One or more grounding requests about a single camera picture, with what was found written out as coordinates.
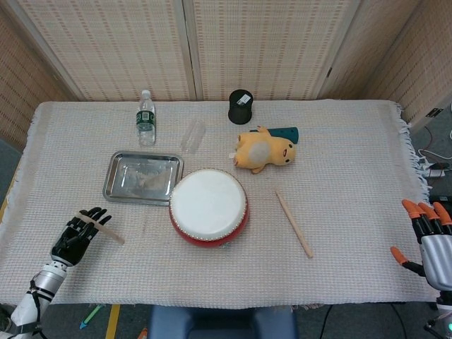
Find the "silver right hand orange fingertips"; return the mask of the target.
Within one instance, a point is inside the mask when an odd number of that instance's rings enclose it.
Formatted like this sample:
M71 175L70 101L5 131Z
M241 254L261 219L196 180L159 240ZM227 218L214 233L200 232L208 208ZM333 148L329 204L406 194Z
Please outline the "silver right hand orange fingertips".
M402 200L412 222L420 247L421 264L408 260L400 249L390 248L402 267L426 278L428 284L440 292L451 291L451 216L439 202L432 206Z

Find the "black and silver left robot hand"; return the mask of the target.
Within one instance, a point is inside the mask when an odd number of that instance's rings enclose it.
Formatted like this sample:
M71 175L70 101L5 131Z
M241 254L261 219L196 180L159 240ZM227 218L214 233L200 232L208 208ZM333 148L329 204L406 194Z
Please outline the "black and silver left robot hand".
M77 265L97 233L98 229L92 222L85 222L76 216L73 217L67 222L60 238L52 247L51 259L63 263L67 267Z

